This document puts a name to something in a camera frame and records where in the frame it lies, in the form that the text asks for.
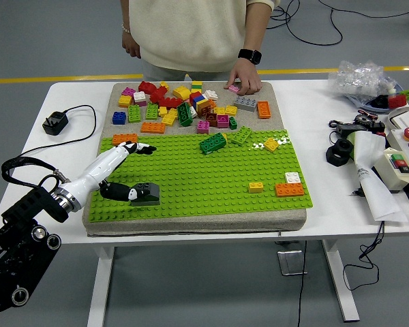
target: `table top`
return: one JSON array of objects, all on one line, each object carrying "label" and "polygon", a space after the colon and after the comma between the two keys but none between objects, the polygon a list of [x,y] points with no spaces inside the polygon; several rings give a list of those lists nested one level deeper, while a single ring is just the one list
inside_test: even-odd
[{"label": "table top", "polygon": [[[297,231],[282,233],[250,234],[193,234],[165,236],[87,236],[82,224],[82,211],[70,213],[65,223],[58,223],[47,213],[41,212],[38,223],[51,234],[58,234],[63,244],[94,245],[145,245],[165,242],[200,242],[208,240],[260,240],[260,239],[322,239],[340,237],[363,237],[375,234],[379,222],[374,221],[365,198],[350,196],[359,187],[353,162],[342,167],[334,167],[326,162],[325,152],[330,147],[328,127],[330,120],[352,121],[357,109],[345,97],[328,90],[326,80],[280,80],[269,81],[275,91],[284,126],[299,158],[303,176],[314,204],[307,209],[306,224]],[[88,140],[58,146],[33,153],[57,167],[70,179],[80,172],[97,156],[97,148],[104,125],[104,117],[112,88],[116,82],[62,82],[51,86],[41,107],[33,129],[23,151],[37,146],[73,140],[88,135],[93,128],[93,113],[90,110],[69,112],[70,126],[58,136],[44,133],[42,123],[54,111],[89,104],[97,112],[97,128]],[[37,183],[46,171],[41,168],[19,168],[14,177]],[[28,192],[26,187],[8,185],[0,203],[1,214]],[[409,201],[403,192],[393,195],[409,220]],[[387,234],[409,234],[406,223],[386,223]]]}]

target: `black power adapter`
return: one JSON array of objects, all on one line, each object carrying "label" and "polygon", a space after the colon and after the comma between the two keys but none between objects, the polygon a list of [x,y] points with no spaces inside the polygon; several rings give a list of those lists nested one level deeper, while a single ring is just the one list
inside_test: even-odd
[{"label": "black power adapter", "polygon": [[42,128],[47,134],[56,136],[67,124],[67,115],[64,112],[55,111],[42,123]]}]

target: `gray floor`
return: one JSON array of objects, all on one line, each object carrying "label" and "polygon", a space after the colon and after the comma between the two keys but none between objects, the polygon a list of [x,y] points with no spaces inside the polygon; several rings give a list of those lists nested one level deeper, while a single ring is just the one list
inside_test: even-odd
[{"label": "gray floor", "polygon": [[[398,0],[335,5],[377,16],[409,11],[409,1]],[[329,15],[319,2],[305,0],[290,26],[305,40],[335,42],[339,36]],[[409,65],[409,14],[372,19],[335,12],[333,19],[344,34],[336,46],[304,44],[285,27],[268,31],[258,68],[331,68],[342,60]],[[139,61],[121,47],[120,24],[119,1],[1,0],[0,78],[139,74]],[[389,75],[409,89],[409,72]],[[299,78],[327,75],[263,76]],[[52,84],[0,84],[0,166],[21,152]],[[0,200],[5,188],[0,177]],[[343,261],[356,263],[359,245],[371,241],[339,241]],[[296,326],[301,280],[280,275],[276,252],[284,248],[226,243],[117,249],[105,326]],[[386,236],[371,258],[380,267],[380,282],[354,292],[361,317],[357,326],[409,326],[409,236]],[[29,303],[0,313],[0,326],[86,326],[96,266],[91,249],[64,246]],[[343,325],[318,241],[307,244],[307,269],[301,325]],[[357,285],[374,276],[351,270],[348,278]]]}]

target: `hand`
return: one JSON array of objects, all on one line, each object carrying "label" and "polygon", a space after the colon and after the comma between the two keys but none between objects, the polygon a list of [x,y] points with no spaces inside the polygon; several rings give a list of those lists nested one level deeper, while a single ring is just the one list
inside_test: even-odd
[{"label": "hand", "polygon": [[141,53],[139,49],[139,44],[136,43],[134,38],[123,31],[123,49],[130,54],[131,57],[137,57],[141,59]]},{"label": "hand", "polygon": [[262,82],[256,71],[256,66],[247,59],[239,58],[237,60],[230,72],[229,81],[224,88],[228,89],[234,83],[235,78],[241,80],[241,89],[237,95],[253,94],[259,92],[262,88]]}]

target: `gray lego piece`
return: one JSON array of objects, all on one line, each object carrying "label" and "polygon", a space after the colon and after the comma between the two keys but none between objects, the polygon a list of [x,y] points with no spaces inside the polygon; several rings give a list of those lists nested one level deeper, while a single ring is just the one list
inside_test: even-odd
[{"label": "gray lego piece", "polygon": [[233,105],[238,109],[254,112],[258,102],[255,99],[237,96]]},{"label": "gray lego piece", "polygon": [[132,206],[159,206],[161,204],[159,197],[159,185],[155,183],[139,183],[133,186],[136,190],[141,191],[150,191],[150,194],[147,194],[143,198],[138,198],[131,200],[130,204]]}]

